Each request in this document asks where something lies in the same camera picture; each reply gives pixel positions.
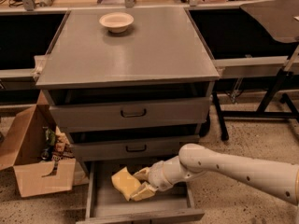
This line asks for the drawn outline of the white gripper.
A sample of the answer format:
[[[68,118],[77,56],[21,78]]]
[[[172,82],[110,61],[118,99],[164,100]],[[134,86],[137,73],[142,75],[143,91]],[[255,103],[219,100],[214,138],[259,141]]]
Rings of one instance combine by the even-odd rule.
[[[157,190],[166,191],[173,187],[165,177],[163,161],[153,164],[150,168],[142,168],[134,173],[134,177],[138,180],[149,181],[149,183],[142,183],[141,186],[131,194],[130,198],[136,202],[154,196]]]

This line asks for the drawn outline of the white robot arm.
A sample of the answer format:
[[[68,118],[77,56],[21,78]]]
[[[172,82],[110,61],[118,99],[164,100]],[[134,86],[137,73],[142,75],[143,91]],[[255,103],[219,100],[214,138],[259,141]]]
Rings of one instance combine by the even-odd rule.
[[[130,195],[134,201],[148,199],[179,182],[189,182],[204,172],[217,172],[285,202],[299,202],[298,164],[221,154],[197,144],[186,144],[178,155],[141,169],[134,177],[142,182]]]

